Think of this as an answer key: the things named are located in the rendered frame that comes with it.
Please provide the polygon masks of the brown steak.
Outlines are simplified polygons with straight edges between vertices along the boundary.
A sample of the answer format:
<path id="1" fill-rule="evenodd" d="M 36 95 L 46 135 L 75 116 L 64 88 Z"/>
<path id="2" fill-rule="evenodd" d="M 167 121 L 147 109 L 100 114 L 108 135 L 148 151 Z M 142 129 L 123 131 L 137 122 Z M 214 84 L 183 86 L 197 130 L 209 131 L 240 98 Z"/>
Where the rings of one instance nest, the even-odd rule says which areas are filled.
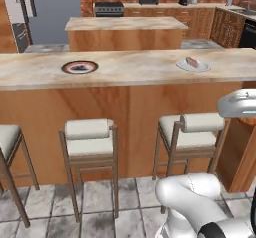
<path id="1" fill-rule="evenodd" d="M 197 67 L 199 65 L 198 61 L 191 57 L 186 57 L 186 62 L 194 67 Z"/>

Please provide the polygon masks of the long wooden bar counter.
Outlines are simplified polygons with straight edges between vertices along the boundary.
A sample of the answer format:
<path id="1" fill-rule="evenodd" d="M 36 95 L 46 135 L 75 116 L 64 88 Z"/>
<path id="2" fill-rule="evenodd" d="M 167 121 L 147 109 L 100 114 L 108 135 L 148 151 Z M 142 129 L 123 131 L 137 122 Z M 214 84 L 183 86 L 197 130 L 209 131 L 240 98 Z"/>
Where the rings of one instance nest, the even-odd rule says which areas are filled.
<path id="1" fill-rule="evenodd" d="M 178 68 L 186 57 L 210 70 Z M 99 67 L 63 72 L 71 61 Z M 243 86 L 256 86 L 253 49 L 0 54 L 0 124 L 21 127 L 41 184 L 66 181 L 58 132 L 72 119 L 114 120 L 120 176 L 147 176 L 159 117 L 214 112 L 219 98 Z"/>

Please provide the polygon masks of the wooden stool with white cushion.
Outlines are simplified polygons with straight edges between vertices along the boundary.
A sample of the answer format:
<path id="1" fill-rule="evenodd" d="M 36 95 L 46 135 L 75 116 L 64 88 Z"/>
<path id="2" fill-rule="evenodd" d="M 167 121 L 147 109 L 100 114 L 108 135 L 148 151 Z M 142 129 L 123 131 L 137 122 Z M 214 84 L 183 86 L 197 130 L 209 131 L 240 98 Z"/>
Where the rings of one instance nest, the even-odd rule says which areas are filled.
<path id="1" fill-rule="evenodd" d="M 29 172 L 12 174 L 10 167 L 19 148 L 22 148 Z M 40 189 L 22 129 L 18 125 L 0 125 L 0 193 L 3 193 L 1 181 L 5 180 L 24 226 L 29 228 L 30 221 L 18 194 L 15 177 L 30 177 L 35 189 Z"/>
<path id="2" fill-rule="evenodd" d="M 230 125 L 218 113 L 162 116 L 158 120 L 152 179 L 159 166 L 171 175 L 175 165 L 183 165 L 184 173 L 192 159 L 209 158 L 208 173 L 214 173 Z"/>
<path id="3" fill-rule="evenodd" d="M 80 222 L 80 213 L 72 170 L 75 170 L 79 182 L 82 182 L 82 173 L 88 171 L 112 171 L 114 217 L 118 218 L 117 125 L 108 118 L 68 120 L 65 122 L 64 129 L 59 131 L 59 138 L 76 221 Z"/>

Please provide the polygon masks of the wooden kitchen island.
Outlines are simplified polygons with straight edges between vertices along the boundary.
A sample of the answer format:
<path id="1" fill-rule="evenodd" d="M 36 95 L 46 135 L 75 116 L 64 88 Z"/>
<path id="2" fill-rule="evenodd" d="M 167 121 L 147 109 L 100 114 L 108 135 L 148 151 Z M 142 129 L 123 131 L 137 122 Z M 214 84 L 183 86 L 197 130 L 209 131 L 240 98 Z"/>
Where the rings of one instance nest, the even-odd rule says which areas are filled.
<path id="1" fill-rule="evenodd" d="M 73 52 L 179 49 L 187 29 L 173 17 L 71 17 L 65 27 Z"/>

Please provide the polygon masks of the dark rimmed patterned plate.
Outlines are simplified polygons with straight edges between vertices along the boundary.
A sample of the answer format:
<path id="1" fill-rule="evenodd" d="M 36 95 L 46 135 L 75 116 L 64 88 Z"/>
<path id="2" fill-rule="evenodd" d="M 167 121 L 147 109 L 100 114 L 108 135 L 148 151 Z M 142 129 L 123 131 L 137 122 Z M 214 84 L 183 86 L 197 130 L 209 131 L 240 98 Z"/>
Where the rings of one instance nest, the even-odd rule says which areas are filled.
<path id="1" fill-rule="evenodd" d="M 76 65 L 84 65 L 88 68 L 86 71 L 75 71 L 71 68 Z M 62 66 L 62 71 L 68 74 L 88 74 L 98 69 L 99 65 L 92 61 L 71 61 Z"/>

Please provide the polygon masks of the white plate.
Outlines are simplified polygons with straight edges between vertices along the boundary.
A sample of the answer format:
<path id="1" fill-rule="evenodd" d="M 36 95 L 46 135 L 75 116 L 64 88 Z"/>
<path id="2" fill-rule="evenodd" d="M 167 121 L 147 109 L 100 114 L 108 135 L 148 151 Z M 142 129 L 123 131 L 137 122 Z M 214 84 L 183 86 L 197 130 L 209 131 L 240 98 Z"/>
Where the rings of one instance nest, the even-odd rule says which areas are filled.
<path id="1" fill-rule="evenodd" d="M 198 61 L 199 65 L 197 67 L 191 66 L 186 62 L 186 58 L 176 62 L 176 66 L 182 70 L 189 72 L 206 72 L 210 70 L 210 66 L 205 62 Z"/>

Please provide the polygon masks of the black stove with oven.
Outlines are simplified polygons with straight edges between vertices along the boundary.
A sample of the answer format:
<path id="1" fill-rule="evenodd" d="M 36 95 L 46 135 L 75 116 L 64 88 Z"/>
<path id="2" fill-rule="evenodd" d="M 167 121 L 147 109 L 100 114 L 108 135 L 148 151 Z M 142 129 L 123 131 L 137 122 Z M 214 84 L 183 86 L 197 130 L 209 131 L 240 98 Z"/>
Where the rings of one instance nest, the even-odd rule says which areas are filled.
<path id="1" fill-rule="evenodd" d="M 94 11 L 96 17 L 123 17 L 124 5 L 122 2 L 96 2 Z"/>

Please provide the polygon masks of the wooden base cupboards run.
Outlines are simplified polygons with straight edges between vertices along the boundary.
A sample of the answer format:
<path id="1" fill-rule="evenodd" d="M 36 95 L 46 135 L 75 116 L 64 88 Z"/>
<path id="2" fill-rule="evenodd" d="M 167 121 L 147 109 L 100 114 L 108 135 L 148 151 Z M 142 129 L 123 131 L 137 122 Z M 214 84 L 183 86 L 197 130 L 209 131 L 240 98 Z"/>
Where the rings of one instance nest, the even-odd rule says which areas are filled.
<path id="1" fill-rule="evenodd" d="M 179 6 L 161 8 L 157 5 L 126 4 L 125 16 L 132 17 L 173 17 L 187 26 L 184 39 L 209 39 L 214 8 Z"/>

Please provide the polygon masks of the wooden side cupboards run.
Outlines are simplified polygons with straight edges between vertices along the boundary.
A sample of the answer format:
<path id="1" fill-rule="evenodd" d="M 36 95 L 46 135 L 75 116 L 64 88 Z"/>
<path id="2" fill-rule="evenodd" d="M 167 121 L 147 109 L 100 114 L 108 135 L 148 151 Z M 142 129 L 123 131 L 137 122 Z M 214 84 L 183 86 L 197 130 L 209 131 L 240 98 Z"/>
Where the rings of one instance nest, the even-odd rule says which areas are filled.
<path id="1" fill-rule="evenodd" d="M 210 39 L 223 48 L 237 48 L 244 24 L 245 18 L 243 16 L 216 8 Z"/>

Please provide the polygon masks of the black dishwasher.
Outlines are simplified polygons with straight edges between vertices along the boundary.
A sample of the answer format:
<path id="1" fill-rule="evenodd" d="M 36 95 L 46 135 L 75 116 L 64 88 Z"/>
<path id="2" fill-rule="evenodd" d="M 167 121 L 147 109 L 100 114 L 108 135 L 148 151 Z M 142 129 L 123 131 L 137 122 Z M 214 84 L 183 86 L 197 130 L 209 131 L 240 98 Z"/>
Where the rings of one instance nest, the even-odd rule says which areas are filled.
<path id="1" fill-rule="evenodd" d="M 256 21 L 247 19 L 241 34 L 239 48 L 256 49 Z"/>

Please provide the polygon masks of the tall wooden cabinet panel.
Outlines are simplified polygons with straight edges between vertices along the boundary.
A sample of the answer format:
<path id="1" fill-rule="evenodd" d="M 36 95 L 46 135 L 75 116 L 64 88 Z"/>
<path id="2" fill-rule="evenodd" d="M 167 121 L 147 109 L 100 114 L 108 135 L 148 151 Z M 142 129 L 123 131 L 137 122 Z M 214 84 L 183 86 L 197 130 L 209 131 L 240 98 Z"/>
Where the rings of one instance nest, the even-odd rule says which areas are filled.
<path id="1" fill-rule="evenodd" d="M 7 13 L 5 0 L 0 0 L 0 53 L 16 53 L 12 26 Z"/>

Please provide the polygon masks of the steel sink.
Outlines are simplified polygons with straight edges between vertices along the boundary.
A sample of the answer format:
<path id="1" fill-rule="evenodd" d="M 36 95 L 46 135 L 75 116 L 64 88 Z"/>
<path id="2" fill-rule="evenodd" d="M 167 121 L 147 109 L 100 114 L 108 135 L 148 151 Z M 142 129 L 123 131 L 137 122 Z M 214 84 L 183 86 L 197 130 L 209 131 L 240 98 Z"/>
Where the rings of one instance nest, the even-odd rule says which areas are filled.
<path id="1" fill-rule="evenodd" d="M 242 13 L 244 15 L 256 15 L 256 10 L 252 10 L 250 8 L 250 3 L 248 3 L 247 8 L 246 9 L 240 9 L 238 10 L 239 13 Z"/>

